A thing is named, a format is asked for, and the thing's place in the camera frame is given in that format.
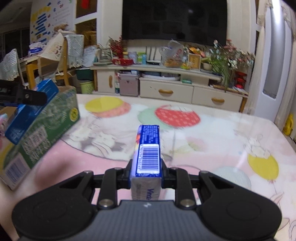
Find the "blue product box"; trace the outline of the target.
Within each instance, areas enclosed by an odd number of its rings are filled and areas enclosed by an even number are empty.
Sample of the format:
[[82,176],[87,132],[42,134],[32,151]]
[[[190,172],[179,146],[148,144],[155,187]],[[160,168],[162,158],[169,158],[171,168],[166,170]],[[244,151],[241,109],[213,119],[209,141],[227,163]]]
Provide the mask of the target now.
[[33,97],[29,98],[33,104],[20,104],[17,107],[16,115],[5,131],[6,138],[17,145],[30,125],[58,92],[57,85],[51,79],[41,81],[33,90]]

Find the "blue white toothpaste box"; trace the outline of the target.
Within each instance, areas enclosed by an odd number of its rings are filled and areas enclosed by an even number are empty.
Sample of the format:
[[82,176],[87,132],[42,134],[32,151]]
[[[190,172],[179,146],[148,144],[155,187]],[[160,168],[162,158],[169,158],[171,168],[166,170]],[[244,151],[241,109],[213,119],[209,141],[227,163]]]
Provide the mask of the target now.
[[129,176],[133,200],[158,200],[162,184],[160,147],[159,126],[139,126]]

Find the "wooden side table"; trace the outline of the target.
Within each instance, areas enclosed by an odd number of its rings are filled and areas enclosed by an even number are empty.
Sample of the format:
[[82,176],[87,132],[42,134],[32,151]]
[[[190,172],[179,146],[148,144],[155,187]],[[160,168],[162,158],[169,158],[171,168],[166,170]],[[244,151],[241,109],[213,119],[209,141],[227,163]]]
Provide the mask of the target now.
[[46,45],[44,50],[35,56],[26,57],[20,60],[22,72],[24,72],[28,79],[29,89],[36,87],[35,72],[38,76],[46,78],[56,73],[60,61],[64,54],[64,36],[61,32],[57,32]]

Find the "green cardboard storage box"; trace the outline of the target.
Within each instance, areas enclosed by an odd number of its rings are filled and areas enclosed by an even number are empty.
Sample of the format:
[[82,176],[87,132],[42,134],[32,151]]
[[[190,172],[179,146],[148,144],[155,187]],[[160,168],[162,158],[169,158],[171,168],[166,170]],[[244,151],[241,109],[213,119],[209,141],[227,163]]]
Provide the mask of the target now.
[[60,86],[59,93],[41,111],[18,144],[1,137],[1,180],[10,190],[55,145],[77,121],[80,114],[73,86]]

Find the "wooden chair with lace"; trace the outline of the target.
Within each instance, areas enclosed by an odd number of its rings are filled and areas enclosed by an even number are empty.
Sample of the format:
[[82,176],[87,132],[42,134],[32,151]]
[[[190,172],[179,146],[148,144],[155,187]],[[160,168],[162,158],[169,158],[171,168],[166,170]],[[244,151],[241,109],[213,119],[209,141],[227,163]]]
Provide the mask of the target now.
[[55,72],[56,80],[63,80],[66,86],[69,84],[70,69],[82,66],[84,51],[84,35],[70,34],[63,38],[62,55]]

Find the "pink storage box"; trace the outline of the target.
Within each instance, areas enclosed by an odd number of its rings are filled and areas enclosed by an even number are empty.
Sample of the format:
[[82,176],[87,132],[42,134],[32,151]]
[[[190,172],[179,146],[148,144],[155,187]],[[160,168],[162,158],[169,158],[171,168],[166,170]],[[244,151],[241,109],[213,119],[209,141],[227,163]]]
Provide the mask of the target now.
[[139,75],[120,73],[119,89],[120,89],[120,95],[138,96],[139,95]]

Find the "red gift box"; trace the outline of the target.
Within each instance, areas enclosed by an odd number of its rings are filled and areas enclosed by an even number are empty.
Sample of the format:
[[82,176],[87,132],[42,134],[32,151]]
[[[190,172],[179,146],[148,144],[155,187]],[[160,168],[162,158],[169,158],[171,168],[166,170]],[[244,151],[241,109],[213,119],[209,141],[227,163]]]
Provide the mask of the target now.
[[134,64],[132,59],[124,59],[124,58],[113,59],[112,63],[114,65],[120,65],[120,66],[130,66]]

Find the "red berry branch decoration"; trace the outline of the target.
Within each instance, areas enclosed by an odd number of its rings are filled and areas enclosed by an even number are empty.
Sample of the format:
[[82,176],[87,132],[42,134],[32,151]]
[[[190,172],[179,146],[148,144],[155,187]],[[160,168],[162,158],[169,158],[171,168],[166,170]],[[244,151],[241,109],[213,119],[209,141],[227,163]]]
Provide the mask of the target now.
[[113,55],[118,58],[123,58],[124,52],[126,51],[126,41],[122,39],[122,35],[119,36],[118,40],[110,37],[108,42]]

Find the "yellow detergent bottle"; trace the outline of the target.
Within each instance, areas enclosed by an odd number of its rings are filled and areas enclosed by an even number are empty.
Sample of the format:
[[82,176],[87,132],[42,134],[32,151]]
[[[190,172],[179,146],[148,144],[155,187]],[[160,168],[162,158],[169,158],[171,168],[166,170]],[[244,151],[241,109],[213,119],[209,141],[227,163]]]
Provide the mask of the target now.
[[292,130],[293,130],[293,114],[290,113],[287,117],[287,120],[285,122],[282,132],[286,136],[290,136],[290,134],[292,133]]

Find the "red lantern ornament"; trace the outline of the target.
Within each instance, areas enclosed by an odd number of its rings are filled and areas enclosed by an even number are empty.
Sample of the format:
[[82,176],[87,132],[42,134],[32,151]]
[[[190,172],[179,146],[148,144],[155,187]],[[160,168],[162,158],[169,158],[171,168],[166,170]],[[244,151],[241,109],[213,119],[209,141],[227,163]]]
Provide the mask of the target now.
[[235,84],[234,86],[239,89],[244,89],[246,83],[247,74],[241,71],[235,72]]

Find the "green potted plant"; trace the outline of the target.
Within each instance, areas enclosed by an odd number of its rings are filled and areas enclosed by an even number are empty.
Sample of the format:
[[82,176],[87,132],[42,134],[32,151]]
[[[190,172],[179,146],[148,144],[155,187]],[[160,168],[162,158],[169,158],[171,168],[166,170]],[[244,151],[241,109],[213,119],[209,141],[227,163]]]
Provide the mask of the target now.
[[203,65],[206,63],[212,66],[211,72],[221,76],[221,82],[224,86],[224,91],[227,91],[231,79],[231,70],[228,65],[228,58],[218,49],[209,49],[205,55],[206,57],[202,58],[201,63]]

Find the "framed gold picture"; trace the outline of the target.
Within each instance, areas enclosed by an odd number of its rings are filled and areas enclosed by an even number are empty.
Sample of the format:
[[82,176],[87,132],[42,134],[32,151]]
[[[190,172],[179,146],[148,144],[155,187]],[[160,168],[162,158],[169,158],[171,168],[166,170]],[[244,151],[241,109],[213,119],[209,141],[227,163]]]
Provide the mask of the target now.
[[201,56],[199,54],[189,54],[188,62],[191,69],[201,68]]

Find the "clear plastic snack bag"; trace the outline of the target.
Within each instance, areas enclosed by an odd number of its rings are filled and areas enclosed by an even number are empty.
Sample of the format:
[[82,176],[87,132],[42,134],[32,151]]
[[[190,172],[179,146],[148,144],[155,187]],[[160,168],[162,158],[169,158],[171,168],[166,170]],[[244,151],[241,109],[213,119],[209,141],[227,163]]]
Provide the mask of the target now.
[[167,46],[159,50],[161,65],[168,68],[180,68],[183,64],[184,45],[178,41],[170,40]]

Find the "pink artificial flowers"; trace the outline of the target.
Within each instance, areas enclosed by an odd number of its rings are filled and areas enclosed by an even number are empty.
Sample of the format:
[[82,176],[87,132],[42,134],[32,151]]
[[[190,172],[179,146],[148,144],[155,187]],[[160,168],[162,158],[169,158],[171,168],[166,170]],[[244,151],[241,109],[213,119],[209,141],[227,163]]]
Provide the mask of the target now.
[[255,54],[238,49],[230,39],[222,46],[217,40],[214,40],[213,55],[217,60],[223,61],[229,69],[237,70],[240,68],[252,67],[255,62]]

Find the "black flat television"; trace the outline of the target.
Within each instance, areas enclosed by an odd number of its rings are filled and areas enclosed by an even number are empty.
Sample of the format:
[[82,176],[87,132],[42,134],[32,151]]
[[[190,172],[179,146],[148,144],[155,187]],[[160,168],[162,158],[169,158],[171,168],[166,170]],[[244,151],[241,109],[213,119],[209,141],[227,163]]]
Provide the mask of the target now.
[[224,45],[227,1],[123,1],[124,40],[176,40],[200,45]]

